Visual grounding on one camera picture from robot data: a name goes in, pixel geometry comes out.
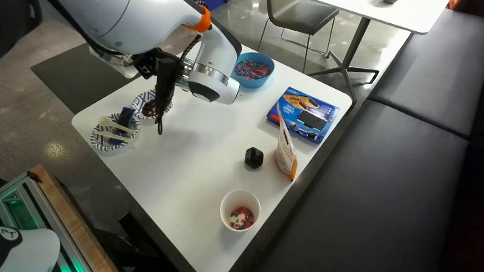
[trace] white table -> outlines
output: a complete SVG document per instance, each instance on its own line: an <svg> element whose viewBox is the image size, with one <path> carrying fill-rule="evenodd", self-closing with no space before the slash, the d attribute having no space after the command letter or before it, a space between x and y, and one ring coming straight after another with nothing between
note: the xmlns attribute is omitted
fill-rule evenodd
<svg viewBox="0 0 484 272"><path fill-rule="evenodd" d="M340 62L332 53L331 57L337 62L337 68L325 69L320 72L311 72L309 75L317 74L331 74L331 72L343 72L346 85L350 89L347 72L371 72L373 77L368 83L378 75L378 69L367 68L352 68L350 60L356 53L356 48L365 33L365 29L370 20L381 21L384 24L390 24L399 29L409 30L412 33L426 33L435 24L441 10L447 4L449 0L397 0L393 4L387 4L382 0L316 0L329 6L334 6L341 10L347 10L350 14L361 15L358 29L347 47L344 59Z"/></svg>
<svg viewBox="0 0 484 272"><path fill-rule="evenodd" d="M119 112L152 86L154 78L137 78L77 113L72 125L89 142L99 116ZM267 110L287 86L337 106L332 128L352 103L346 94L276 62L263 88L240 92L229 106L175 91L173 107L163 119L163 136L155 133L155 125L145 125L129 150L99 156L195 270L228 270L291 187L272 156L278 128L266 121ZM320 145L293 140L299 175ZM264 153L258 171L243 165L249 146ZM260 219L243 234L226 230L219 218L223 195L240 187L254 192L261 204Z"/></svg>

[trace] blue bowl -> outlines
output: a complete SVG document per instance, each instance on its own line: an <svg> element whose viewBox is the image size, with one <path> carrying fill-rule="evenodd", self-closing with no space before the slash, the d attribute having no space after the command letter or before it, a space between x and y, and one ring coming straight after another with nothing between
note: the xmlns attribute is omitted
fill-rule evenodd
<svg viewBox="0 0 484 272"><path fill-rule="evenodd" d="M237 65L243 60L254 60L254 62L261 62L261 63L266 63L270 69L270 72L266 75L266 77L261 77L261 78L255 78L255 80L250 80L250 78L246 78L246 77L241 77L241 75L237 75ZM234 66L234 71L231 72L231 77L234 80L237 80L243 88L247 88L247 89L255 89L255 88L260 88L263 83L267 82L267 78L272 75L273 72L273 60L264 54L260 54L260 53L243 53L238 56L237 62L235 62L235 66Z"/></svg>

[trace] black sofa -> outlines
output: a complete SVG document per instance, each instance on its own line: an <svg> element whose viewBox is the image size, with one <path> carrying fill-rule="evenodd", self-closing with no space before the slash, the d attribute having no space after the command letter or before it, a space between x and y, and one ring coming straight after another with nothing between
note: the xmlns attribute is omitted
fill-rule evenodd
<svg viewBox="0 0 484 272"><path fill-rule="evenodd" d="M255 269L477 270L482 83L484 18L444 10L408 39Z"/></svg>

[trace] table leg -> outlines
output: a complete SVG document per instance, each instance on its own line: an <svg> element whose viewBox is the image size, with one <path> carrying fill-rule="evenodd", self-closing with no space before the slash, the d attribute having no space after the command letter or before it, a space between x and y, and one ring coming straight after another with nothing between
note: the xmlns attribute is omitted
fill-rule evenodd
<svg viewBox="0 0 484 272"><path fill-rule="evenodd" d="M319 71L319 72L309 72L308 75L320 75L320 74L341 72L343 77L344 77L344 82L346 82L346 85L347 85L347 88L349 88L349 91L350 91L350 97L352 97L352 98L353 98L353 94L352 94L352 88L350 88L350 83L349 83L349 75L347 75L347 72L371 72L373 77L371 77L370 82L367 82L367 83L373 83L375 78L378 77L378 72L379 72L378 69L352 68L352 66L349 66L353 54L356 53L356 50L358 50L359 44L361 44L361 39L362 39L362 36L364 36L364 33L365 33L365 29L367 29L368 23L370 23L368 18L364 18L364 17L362 17L362 18L359 20L358 29L356 29L356 32L355 32L353 36L352 36L352 41L350 41L350 44L349 44L349 47L347 47L347 51L346 51L346 56L344 56L343 60L338 60L338 57L334 56L334 54L329 51L329 56L331 56L332 60L337 63L337 68L325 69L325 71Z"/></svg>

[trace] white robotic arm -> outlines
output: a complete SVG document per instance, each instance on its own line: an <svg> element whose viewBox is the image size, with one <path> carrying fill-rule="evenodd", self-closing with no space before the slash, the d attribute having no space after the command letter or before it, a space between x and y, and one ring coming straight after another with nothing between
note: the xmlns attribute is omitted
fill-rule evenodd
<svg viewBox="0 0 484 272"><path fill-rule="evenodd" d="M96 51L123 59L146 59L176 27L199 24L205 9L192 0L49 0ZM238 83L229 78L240 42L211 21L201 33L198 56L184 71L195 97L232 103Z"/></svg>

